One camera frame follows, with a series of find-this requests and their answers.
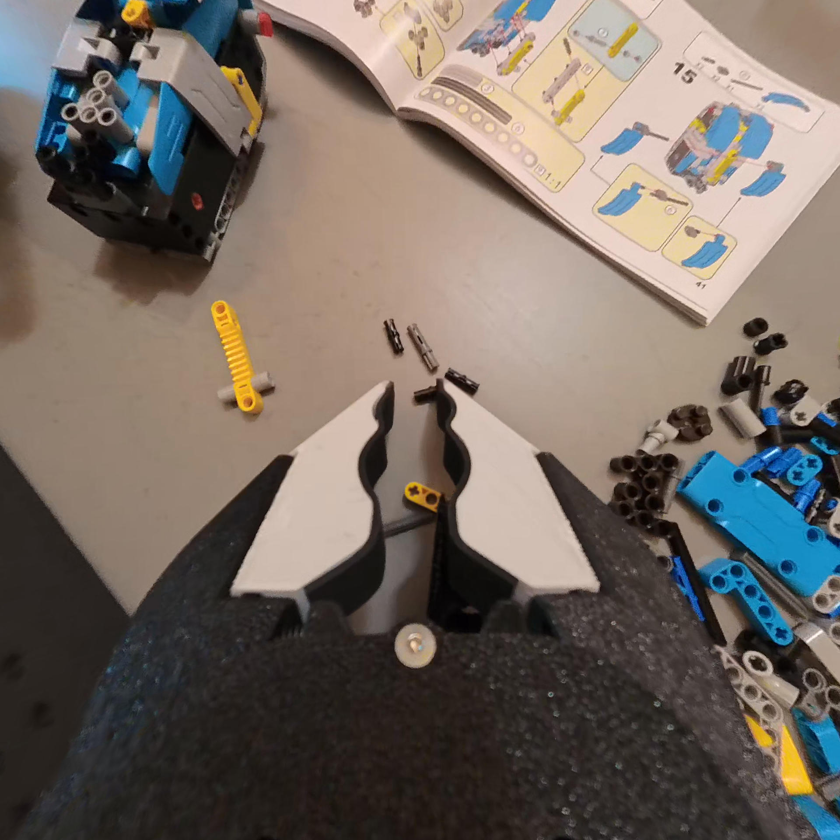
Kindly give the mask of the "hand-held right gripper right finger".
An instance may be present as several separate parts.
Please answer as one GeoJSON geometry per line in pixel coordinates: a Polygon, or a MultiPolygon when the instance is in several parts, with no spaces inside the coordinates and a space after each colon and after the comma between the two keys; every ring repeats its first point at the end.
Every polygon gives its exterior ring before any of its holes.
{"type": "Polygon", "coordinates": [[[559,462],[449,381],[435,387],[444,468],[428,614],[481,625],[500,604],[599,595],[601,581],[550,471],[559,462]]]}

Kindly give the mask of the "grey desk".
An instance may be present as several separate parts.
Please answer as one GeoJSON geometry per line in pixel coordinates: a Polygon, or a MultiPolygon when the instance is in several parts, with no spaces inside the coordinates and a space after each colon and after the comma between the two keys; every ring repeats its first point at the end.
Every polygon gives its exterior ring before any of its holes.
{"type": "Polygon", "coordinates": [[[610,457],[679,404],[718,404],[756,316],[777,381],[838,391],[838,173],[700,328],[552,224],[442,130],[397,119],[328,47],[264,41],[269,111],[212,266],[107,245],[47,204],[34,139],[73,2],[2,2],[2,443],[127,612],[276,456],[395,384],[383,518],[408,480],[448,488],[444,437],[382,321],[418,322],[477,401],[601,499],[610,457]],[[236,312],[257,416],[212,305],[236,312]]]}

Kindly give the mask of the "light grey axle pin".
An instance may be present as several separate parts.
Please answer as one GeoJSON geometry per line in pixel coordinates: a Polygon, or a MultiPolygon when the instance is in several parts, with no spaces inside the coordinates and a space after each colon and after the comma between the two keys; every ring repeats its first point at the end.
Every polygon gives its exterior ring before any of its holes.
{"type": "MultiPolygon", "coordinates": [[[[260,394],[271,393],[275,391],[276,384],[267,371],[255,374],[250,381],[251,387],[260,394]]],[[[218,400],[225,405],[237,404],[237,396],[235,385],[232,383],[217,391],[218,400]]]]}

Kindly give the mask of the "open instruction booklet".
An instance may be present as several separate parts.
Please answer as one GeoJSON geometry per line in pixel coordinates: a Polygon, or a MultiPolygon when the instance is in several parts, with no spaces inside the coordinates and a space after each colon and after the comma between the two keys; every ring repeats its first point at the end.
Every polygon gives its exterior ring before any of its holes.
{"type": "Polygon", "coordinates": [[[260,4],[704,326],[838,170],[838,106],[687,2],[260,4]]]}

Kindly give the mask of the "black perforated chair seat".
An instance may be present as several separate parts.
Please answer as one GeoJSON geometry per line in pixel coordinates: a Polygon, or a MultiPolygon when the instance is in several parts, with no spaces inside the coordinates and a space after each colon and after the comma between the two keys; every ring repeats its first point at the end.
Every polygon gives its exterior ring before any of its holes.
{"type": "Polygon", "coordinates": [[[56,777],[128,616],[1,450],[1,838],[56,777]]]}

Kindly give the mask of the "dark grey axle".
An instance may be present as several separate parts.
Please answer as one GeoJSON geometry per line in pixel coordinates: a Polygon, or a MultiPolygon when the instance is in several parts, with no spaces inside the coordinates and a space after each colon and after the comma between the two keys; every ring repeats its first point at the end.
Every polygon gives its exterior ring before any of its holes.
{"type": "Polygon", "coordinates": [[[392,539],[404,533],[435,524],[437,519],[436,512],[422,511],[389,521],[383,525],[384,539],[392,539]]]}

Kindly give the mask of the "dark grey connector pin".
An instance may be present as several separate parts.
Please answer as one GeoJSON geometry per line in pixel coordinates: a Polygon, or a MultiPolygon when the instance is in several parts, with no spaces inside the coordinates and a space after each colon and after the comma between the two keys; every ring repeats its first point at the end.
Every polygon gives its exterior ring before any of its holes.
{"type": "Polygon", "coordinates": [[[434,374],[438,370],[438,361],[434,351],[428,341],[425,339],[422,331],[418,328],[416,323],[410,323],[406,328],[407,334],[414,347],[418,351],[426,369],[434,374]]]}

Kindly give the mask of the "pile of loose bricks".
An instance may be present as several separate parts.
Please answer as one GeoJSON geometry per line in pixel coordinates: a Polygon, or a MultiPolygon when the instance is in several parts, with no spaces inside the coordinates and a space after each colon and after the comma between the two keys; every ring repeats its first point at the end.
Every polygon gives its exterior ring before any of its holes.
{"type": "Polygon", "coordinates": [[[838,838],[838,399],[802,380],[770,393],[766,358],[788,345],[763,318],[721,378],[724,423],[754,445],[688,466],[665,449],[698,444],[711,412],[688,403],[610,460],[608,506],[645,537],[713,643],[759,750],[817,838],[838,838]]]}

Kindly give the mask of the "yellow toothed rack piece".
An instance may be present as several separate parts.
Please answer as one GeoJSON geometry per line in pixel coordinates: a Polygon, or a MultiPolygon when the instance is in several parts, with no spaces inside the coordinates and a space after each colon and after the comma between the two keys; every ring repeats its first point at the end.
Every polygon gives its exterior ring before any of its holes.
{"type": "Polygon", "coordinates": [[[242,413],[257,416],[264,408],[260,379],[252,365],[238,316],[223,300],[213,303],[212,315],[232,381],[217,390],[217,398],[225,405],[236,404],[242,413]]]}

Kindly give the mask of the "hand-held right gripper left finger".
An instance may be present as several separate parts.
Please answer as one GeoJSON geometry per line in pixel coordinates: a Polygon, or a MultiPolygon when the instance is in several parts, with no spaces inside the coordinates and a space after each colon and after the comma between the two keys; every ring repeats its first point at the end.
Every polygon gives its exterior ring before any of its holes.
{"type": "Polygon", "coordinates": [[[231,596],[289,600],[301,617],[316,602],[349,616],[372,598],[385,572],[375,484],[387,467],[394,402],[394,383],[377,383],[283,460],[231,596]]]}

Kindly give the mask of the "blue brick toy car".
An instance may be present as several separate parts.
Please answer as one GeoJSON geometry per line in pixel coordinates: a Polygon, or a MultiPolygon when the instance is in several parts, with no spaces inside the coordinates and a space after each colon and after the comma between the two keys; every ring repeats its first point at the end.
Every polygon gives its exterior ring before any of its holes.
{"type": "Polygon", "coordinates": [[[53,62],[35,158],[48,203],[117,244],[208,264],[266,109],[250,1],[86,1],[53,62]]]}

